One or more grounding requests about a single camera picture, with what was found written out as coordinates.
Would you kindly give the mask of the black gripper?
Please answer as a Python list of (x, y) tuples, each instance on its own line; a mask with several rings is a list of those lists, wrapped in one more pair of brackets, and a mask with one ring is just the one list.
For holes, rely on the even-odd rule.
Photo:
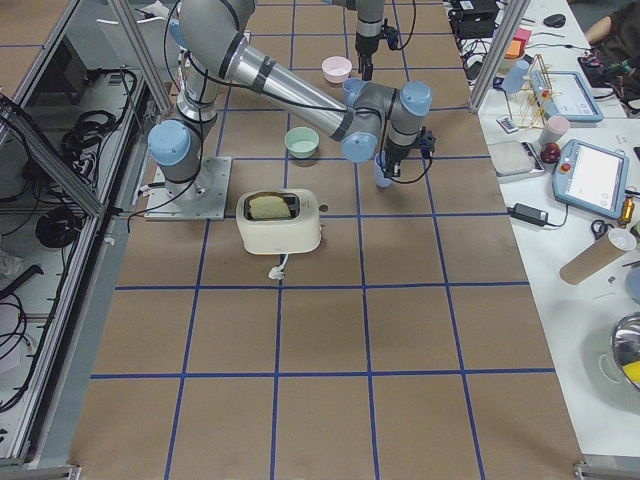
[(384, 152), (379, 154), (379, 166), (382, 171), (386, 171), (387, 178), (398, 178), (401, 175), (401, 161), (404, 160), (414, 145), (399, 145), (387, 139), (385, 141)]
[(357, 35), (355, 38), (355, 48), (359, 57), (359, 73), (365, 79), (371, 79), (374, 71), (372, 56), (377, 52), (380, 35), (364, 36)]

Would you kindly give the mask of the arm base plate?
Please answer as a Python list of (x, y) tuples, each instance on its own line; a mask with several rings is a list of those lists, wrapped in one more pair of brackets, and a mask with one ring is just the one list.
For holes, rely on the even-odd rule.
[(175, 184), (151, 189), (144, 216), (156, 221), (223, 220), (231, 168), (229, 156), (204, 157), (195, 183), (177, 200), (173, 193), (181, 190)]

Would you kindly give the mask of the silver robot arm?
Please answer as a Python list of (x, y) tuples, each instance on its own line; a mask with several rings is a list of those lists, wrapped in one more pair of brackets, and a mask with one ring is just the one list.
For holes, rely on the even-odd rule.
[(399, 32), (384, 17), (384, 0), (328, 0), (327, 4), (343, 7), (356, 13), (355, 50), (358, 55), (358, 73), (361, 79), (370, 81), (374, 72), (373, 55), (379, 42), (384, 41), (390, 50), (399, 49)]
[(432, 103), (431, 89), (420, 81), (402, 88), (372, 80), (372, 55), (382, 39), (395, 31), (384, 19), (381, 1), (342, 1), (340, 7), (357, 15), (355, 47), (360, 78), (348, 79), (344, 99), (336, 100), (249, 44), (244, 35), (256, 9), (253, 1), (183, 1), (171, 26), (185, 48), (192, 77), (180, 95), (180, 112), (196, 119), (209, 101), (195, 97), (197, 83), (243, 89), (267, 98), (339, 143), (344, 158), (361, 163), (374, 160), (378, 185), (398, 182), (402, 161), (417, 150), (433, 160), (435, 137), (423, 122)]

